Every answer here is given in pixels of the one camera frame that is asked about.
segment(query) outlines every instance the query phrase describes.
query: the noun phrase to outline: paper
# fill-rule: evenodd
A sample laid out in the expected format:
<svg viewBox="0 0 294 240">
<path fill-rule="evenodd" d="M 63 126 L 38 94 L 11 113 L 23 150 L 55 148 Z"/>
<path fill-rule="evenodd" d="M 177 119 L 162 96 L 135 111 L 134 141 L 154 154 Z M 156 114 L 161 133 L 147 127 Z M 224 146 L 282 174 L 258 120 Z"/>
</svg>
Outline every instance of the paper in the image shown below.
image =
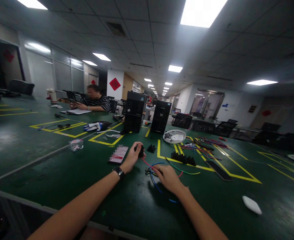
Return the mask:
<svg viewBox="0 0 294 240">
<path fill-rule="evenodd" d="M 66 113 L 66 114 L 75 114 L 75 115 L 80 115 L 80 114 L 84 114 L 84 113 L 88 113 L 88 112 L 92 112 L 89 110 L 80 110 L 80 109 L 73 109 L 73 110 L 68 110 L 68 111 L 62 111 L 62 113 Z"/>
</svg>

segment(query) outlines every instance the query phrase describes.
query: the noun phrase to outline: computer tower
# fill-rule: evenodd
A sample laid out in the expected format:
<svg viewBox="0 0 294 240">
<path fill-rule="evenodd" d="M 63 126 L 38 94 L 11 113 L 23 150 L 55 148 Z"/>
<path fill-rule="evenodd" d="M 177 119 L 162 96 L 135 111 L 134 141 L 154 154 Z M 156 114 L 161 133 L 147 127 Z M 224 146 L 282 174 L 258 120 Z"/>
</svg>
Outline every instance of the computer tower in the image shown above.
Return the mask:
<svg viewBox="0 0 294 240">
<path fill-rule="evenodd" d="M 147 95 L 128 91 L 124 121 L 126 132 L 139 132 L 146 110 Z"/>
<path fill-rule="evenodd" d="M 150 128 L 151 131 L 161 134 L 165 133 L 171 104 L 170 102 L 157 100 L 154 118 Z"/>
</svg>

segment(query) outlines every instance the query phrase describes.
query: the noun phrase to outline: smartphone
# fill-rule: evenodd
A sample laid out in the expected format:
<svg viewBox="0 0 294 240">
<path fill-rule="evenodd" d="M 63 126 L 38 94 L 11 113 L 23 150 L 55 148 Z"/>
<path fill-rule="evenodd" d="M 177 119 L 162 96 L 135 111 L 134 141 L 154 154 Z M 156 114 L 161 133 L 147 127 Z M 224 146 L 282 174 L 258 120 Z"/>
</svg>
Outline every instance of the smartphone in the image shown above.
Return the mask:
<svg viewBox="0 0 294 240">
<path fill-rule="evenodd" d="M 122 161 L 124 160 L 124 156 L 126 155 L 129 147 L 119 145 L 117 150 L 111 155 L 108 160 L 108 163 L 121 165 Z"/>
<path fill-rule="evenodd" d="M 232 181 L 233 179 L 224 170 L 222 170 L 215 162 L 205 161 L 222 179 L 225 181 Z"/>
</svg>

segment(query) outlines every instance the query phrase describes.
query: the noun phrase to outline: hand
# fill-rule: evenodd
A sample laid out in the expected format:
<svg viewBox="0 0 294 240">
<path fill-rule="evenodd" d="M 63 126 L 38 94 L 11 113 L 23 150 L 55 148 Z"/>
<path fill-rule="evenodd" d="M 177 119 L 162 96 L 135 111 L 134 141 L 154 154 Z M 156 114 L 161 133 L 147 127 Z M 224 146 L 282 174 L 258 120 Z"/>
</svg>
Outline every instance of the hand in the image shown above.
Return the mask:
<svg viewBox="0 0 294 240">
<path fill-rule="evenodd" d="M 76 105 L 80 110 L 88 110 L 88 106 L 86 106 L 82 103 L 77 102 Z"/>
<path fill-rule="evenodd" d="M 172 166 L 163 166 L 163 165 L 155 165 L 153 166 L 153 170 L 159 177 L 161 183 L 165 186 L 166 189 L 171 191 L 176 196 L 186 187 L 179 180 L 175 170 Z"/>
<path fill-rule="evenodd" d="M 133 168 L 133 166 L 135 165 L 135 163 L 138 160 L 138 154 L 140 153 L 141 150 L 141 146 L 143 144 L 141 142 L 135 142 L 132 147 L 129 150 L 129 153 L 127 155 L 126 160 L 123 162 L 123 164 L 120 166 L 120 168 L 122 169 L 122 171 L 124 171 L 125 174 L 127 174 L 128 172 L 130 172 Z"/>
</svg>

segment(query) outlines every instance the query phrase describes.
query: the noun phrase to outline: wristwatch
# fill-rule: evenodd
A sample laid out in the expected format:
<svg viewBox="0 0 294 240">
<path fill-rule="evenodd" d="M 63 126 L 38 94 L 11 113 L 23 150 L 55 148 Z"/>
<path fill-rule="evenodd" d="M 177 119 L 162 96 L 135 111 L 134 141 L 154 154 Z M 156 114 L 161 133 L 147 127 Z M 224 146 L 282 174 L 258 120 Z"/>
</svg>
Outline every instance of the wristwatch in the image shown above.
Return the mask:
<svg viewBox="0 0 294 240">
<path fill-rule="evenodd" d="M 118 173 L 120 180 L 122 180 L 124 178 L 124 172 L 122 171 L 122 169 L 119 166 L 116 166 L 113 171 L 115 171 L 116 173 Z"/>
</svg>

